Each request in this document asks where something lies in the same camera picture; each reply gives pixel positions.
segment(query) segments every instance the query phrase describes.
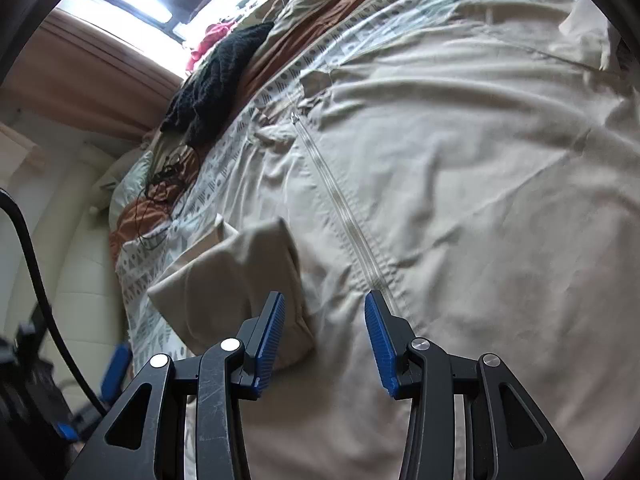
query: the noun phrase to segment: black cable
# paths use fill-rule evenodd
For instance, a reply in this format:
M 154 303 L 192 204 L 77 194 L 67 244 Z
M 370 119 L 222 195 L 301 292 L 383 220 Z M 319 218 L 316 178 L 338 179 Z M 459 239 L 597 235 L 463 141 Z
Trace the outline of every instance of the black cable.
M 186 161 L 184 160 L 182 150 L 184 150 L 185 146 L 180 145 L 177 146 L 169 155 L 165 157 L 164 165 L 162 168 L 151 177 L 149 177 L 143 189 L 140 190 L 138 196 L 136 197 L 136 203 L 134 206 L 134 225 L 136 229 L 136 237 L 140 242 L 140 245 L 143 249 L 147 251 L 153 251 L 157 249 L 168 236 L 169 229 L 171 228 L 171 222 L 175 219 L 180 218 L 182 212 L 184 210 L 184 201 L 182 202 L 182 207 L 180 211 L 174 211 L 174 205 L 178 200 L 180 200 L 184 193 L 190 191 L 196 179 L 194 178 L 191 183 L 189 183 L 185 178 L 180 176 L 182 171 L 186 171 Z M 200 155 L 198 154 L 198 150 L 191 148 L 193 155 L 196 159 L 196 176 L 200 173 L 202 168 L 202 162 L 200 160 Z M 177 155 L 177 160 L 172 162 L 174 156 Z M 164 184 L 164 195 L 160 195 L 162 190 L 162 184 Z M 174 186 L 175 189 L 170 193 L 169 186 Z M 171 199 L 171 194 L 175 193 L 175 199 Z M 144 195 L 146 205 L 145 209 L 142 212 L 142 216 L 140 220 L 138 219 L 138 203 L 140 199 Z M 167 226 L 161 230 L 153 232 L 154 229 L 151 229 L 153 234 L 143 234 L 140 232 L 140 228 L 142 226 L 142 221 L 145 219 L 146 212 L 149 210 L 149 207 L 153 204 L 155 206 L 154 211 L 162 210 L 164 215 L 166 216 L 165 221 L 168 222 Z
M 9 194 L 1 187 L 0 208 L 2 208 L 5 213 L 7 213 L 7 216 L 14 225 L 15 232 L 18 235 L 18 239 L 20 240 L 22 253 L 24 254 L 24 260 L 27 262 L 27 269 L 29 269 L 29 276 L 31 277 L 31 283 L 33 284 L 33 290 L 36 293 L 38 305 L 40 306 L 42 315 L 45 319 L 45 322 L 47 323 L 47 328 L 49 329 L 49 333 L 51 334 L 53 342 L 58 348 L 62 359 L 71 371 L 74 379 L 78 382 L 78 386 L 82 388 L 82 391 L 98 411 L 98 413 L 100 413 L 102 416 L 105 416 L 107 414 L 107 409 L 102 405 L 100 399 L 98 399 L 94 391 L 82 376 L 82 373 L 76 365 L 76 362 L 74 361 L 73 357 L 71 357 L 69 350 L 66 348 L 65 342 L 60 335 L 60 330 L 58 330 L 58 326 L 56 325 L 56 321 L 53 319 L 51 305 L 49 304 L 49 300 L 47 299 L 47 293 L 44 290 L 36 254 L 33 251 L 33 244 L 31 243 L 31 237 L 29 236 L 29 229 L 26 222 L 24 221 L 22 212 L 20 211 L 20 208 L 14 202 L 14 200 L 9 196 Z

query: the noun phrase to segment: brown curtain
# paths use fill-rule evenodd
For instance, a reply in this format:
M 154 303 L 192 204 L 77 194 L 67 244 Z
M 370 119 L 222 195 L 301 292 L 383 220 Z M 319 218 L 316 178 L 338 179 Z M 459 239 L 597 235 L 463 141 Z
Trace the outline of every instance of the brown curtain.
M 60 123 L 129 140 L 158 126 L 182 79 L 100 28 L 54 9 L 0 96 Z

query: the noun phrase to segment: beige duvet cover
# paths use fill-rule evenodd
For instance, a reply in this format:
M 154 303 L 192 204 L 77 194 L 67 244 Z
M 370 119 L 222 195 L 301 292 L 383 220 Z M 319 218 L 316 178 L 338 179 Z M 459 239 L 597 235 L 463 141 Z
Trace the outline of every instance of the beige duvet cover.
M 371 351 L 379 288 L 447 352 L 503 357 L 601 480 L 640 425 L 638 94 L 602 24 L 567 21 L 575 0 L 427 6 L 365 46 L 426 1 L 368 2 L 375 32 L 354 12 L 351 43 L 337 27 L 258 92 L 162 250 L 215 214 L 239 231 L 280 216 L 298 248 L 316 350 L 242 404 L 252 478 L 398 477 L 410 405 Z M 331 41 L 340 62 L 318 57 Z

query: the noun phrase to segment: black knit fabric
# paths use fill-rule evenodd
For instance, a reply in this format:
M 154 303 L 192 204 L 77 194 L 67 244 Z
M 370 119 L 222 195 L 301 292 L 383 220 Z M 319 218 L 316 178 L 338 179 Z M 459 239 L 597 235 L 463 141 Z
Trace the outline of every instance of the black knit fabric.
M 186 134 L 185 142 L 198 148 L 222 133 L 231 111 L 238 81 L 273 23 L 233 31 L 171 99 L 160 126 L 162 131 Z

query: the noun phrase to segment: fabric fold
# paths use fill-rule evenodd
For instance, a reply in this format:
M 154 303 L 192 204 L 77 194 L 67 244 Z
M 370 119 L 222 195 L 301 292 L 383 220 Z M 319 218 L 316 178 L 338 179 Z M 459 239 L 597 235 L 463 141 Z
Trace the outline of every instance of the fabric fold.
M 217 215 L 211 232 L 184 251 L 148 289 L 158 312 L 194 354 L 257 317 L 269 292 L 284 295 L 286 318 L 274 368 L 313 347 L 303 319 L 298 253 L 283 219 L 237 232 Z

